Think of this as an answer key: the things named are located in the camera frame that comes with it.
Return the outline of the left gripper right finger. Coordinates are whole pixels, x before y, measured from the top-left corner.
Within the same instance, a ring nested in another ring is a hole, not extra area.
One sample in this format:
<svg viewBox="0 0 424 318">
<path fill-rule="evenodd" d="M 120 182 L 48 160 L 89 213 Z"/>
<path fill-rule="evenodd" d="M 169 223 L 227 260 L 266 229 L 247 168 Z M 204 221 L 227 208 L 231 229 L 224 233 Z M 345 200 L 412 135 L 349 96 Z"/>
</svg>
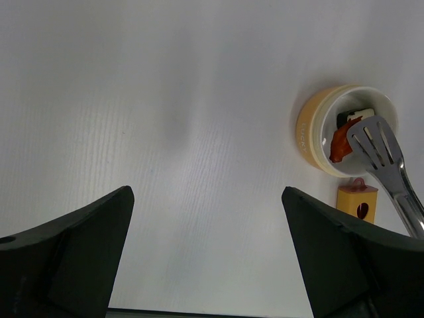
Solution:
<svg viewBox="0 0 424 318">
<path fill-rule="evenodd" d="M 294 187 L 282 204 L 314 317 L 422 317 L 423 241 Z"/>
</svg>

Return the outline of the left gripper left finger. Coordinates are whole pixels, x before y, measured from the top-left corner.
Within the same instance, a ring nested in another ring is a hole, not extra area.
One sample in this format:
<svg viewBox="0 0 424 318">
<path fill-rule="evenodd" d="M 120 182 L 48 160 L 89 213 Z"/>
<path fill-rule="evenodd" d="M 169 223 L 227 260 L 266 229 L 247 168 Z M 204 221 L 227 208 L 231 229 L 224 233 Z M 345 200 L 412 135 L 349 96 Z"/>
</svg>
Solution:
<svg viewBox="0 0 424 318">
<path fill-rule="evenodd" d="M 2 317 L 105 317 L 134 207 L 123 186 L 1 238 Z"/>
</svg>

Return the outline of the orange red food piece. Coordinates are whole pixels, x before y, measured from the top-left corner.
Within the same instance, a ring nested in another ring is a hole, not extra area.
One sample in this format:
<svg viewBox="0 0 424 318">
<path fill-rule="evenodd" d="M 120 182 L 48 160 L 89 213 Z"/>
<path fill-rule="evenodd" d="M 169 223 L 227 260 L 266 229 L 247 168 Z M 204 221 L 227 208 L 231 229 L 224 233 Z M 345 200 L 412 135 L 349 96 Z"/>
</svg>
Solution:
<svg viewBox="0 0 424 318">
<path fill-rule="evenodd" d="M 347 132 L 351 126 L 357 124 L 362 120 L 362 117 L 349 120 L 345 125 L 339 128 L 333 134 L 331 141 L 331 153 L 329 160 L 332 163 L 339 163 L 343 161 L 343 158 L 352 152 L 352 148 L 347 140 Z"/>
</svg>

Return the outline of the metal serving tongs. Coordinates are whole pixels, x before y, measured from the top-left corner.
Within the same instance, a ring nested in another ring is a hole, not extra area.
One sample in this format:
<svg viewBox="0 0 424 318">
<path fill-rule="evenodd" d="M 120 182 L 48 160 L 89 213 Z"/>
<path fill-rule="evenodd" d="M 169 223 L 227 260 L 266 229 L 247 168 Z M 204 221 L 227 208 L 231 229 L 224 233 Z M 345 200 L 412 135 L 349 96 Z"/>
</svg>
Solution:
<svg viewBox="0 0 424 318">
<path fill-rule="evenodd" d="M 385 189 L 409 235 L 423 239 L 423 204 L 413 190 L 396 136 L 381 116 L 349 128 L 346 138 L 364 169 Z"/>
</svg>

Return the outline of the round yellow lunch bowl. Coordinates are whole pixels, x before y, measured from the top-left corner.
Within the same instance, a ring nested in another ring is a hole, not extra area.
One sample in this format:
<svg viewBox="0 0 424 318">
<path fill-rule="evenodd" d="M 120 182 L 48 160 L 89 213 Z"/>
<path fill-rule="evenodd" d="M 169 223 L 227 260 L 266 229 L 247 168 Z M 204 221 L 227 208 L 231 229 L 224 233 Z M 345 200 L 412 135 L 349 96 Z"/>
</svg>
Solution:
<svg viewBox="0 0 424 318">
<path fill-rule="evenodd" d="M 363 176 L 366 171 L 354 154 L 345 156 L 339 163 L 329 160 L 331 141 L 337 130 L 337 115 L 362 109 L 373 109 L 397 132 L 395 105 L 376 88 L 349 84 L 314 94 L 299 112 L 295 127 L 295 141 L 303 158 L 313 167 L 334 177 Z"/>
</svg>

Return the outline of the rice roll with seaweed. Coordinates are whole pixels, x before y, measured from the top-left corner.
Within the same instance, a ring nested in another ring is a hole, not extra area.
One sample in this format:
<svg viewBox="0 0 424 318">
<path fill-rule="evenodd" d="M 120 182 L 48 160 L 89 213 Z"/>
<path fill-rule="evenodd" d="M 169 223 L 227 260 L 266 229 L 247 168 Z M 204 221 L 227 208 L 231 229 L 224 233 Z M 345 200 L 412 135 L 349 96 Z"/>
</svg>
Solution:
<svg viewBox="0 0 424 318">
<path fill-rule="evenodd" d="M 351 120 L 355 120 L 359 117 L 366 119 L 368 117 L 374 116 L 375 111 L 372 108 L 366 109 L 356 109 L 352 111 L 344 111 L 337 115 L 337 128 L 341 128 Z"/>
</svg>

